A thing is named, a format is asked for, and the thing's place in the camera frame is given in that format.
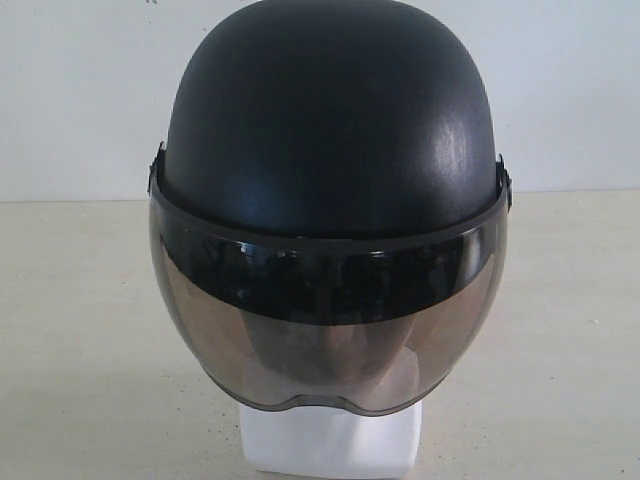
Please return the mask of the black helmet with tinted visor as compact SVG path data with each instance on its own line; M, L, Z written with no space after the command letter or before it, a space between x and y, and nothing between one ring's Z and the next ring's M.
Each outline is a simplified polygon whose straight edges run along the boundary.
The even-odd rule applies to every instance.
M214 27L151 166L159 289L249 407L377 417L422 400L481 328L511 184L483 80L398 1L259 1Z

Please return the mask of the white mannequin head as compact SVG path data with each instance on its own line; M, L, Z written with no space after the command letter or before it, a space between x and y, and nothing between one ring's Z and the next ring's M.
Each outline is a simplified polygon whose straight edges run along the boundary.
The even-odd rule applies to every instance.
M422 404L380 417L329 407L265 412L240 406L243 449L251 461L409 462L417 454Z

